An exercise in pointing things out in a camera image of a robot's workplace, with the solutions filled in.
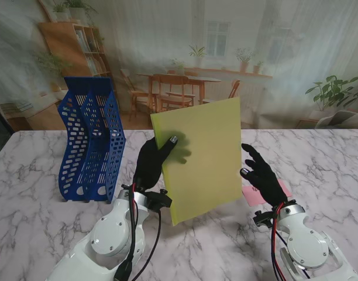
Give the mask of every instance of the black glove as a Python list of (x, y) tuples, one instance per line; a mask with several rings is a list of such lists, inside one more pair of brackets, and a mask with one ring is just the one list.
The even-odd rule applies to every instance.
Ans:
[(271, 206), (275, 207), (282, 202), (287, 202), (287, 196), (283, 192), (277, 176), (272, 171), (270, 165), (263, 160), (262, 156), (251, 145), (242, 143), (242, 148), (253, 158), (253, 160), (245, 160), (245, 163), (253, 171), (241, 169), (240, 174), (242, 177), (257, 188), (265, 201)]
[(145, 191), (156, 185), (161, 175), (162, 164), (177, 142), (177, 137), (172, 136), (158, 150), (155, 138), (147, 140), (139, 152), (136, 171), (133, 175), (133, 182), (136, 183), (137, 190)]

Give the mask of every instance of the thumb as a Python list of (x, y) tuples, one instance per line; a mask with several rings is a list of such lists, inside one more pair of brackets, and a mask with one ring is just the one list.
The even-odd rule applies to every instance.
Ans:
[(174, 149), (175, 145), (178, 143), (178, 138), (176, 136), (172, 136), (167, 142), (161, 147), (159, 150), (159, 155), (162, 163), (169, 156), (170, 152)]

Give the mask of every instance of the black mount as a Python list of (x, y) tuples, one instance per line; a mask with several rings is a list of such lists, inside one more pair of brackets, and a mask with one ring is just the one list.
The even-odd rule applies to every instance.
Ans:
[[(129, 189), (129, 186), (123, 184), (122, 188), (125, 190)], [(146, 196), (148, 198), (148, 209), (153, 212), (158, 212), (161, 208), (166, 207), (170, 208), (172, 199), (167, 196), (167, 190), (160, 189), (160, 192), (153, 192), (153, 191), (142, 191), (141, 189), (137, 189), (139, 193)]]
[[(291, 200), (289, 202), (286, 202), (283, 207), (295, 205), (295, 204), (296, 204), (296, 200)], [(273, 207), (272, 211), (268, 211), (268, 212), (261, 212), (261, 211), (255, 212), (254, 214), (256, 216), (253, 217), (253, 221), (256, 224), (256, 226), (260, 227), (262, 225), (265, 225), (268, 228), (273, 227), (271, 220), (273, 219), (273, 215), (275, 213), (276, 208), (277, 208), (277, 206)]]

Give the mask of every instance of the printed backdrop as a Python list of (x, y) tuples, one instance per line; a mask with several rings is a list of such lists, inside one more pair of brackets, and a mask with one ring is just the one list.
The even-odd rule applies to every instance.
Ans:
[[(358, 128), (358, 98), (347, 102), (358, 97), (358, 79), (339, 91), (341, 82), (331, 82), (358, 77), (358, 0), (83, 0), (83, 13), (55, 12), (62, 1), (0, 0), (8, 120), (61, 128), (62, 76), (94, 76), (112, 78), (125, 129), (150, 128), (157, 108), (148, 102), (149, 77), (169, 73), (190, 78), (185, 106), (229, 98), (239, 81), (242, 128), (314, 128), (336, 112), (350, 112), (342, 126)], [(351, 88), (329, 106), (327, 83), (333, 95)], [(166, 83), (167, 91), (181, 101), (180, 85)]]

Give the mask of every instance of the wooden bookshelf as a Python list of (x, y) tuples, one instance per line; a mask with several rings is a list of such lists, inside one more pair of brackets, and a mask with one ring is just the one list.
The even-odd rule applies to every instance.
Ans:
[(71, 64), (63, 76), (110, 77), (116, 89), (97, 28), (71, 22), (42, 22), (39, 28), (51, 53)]

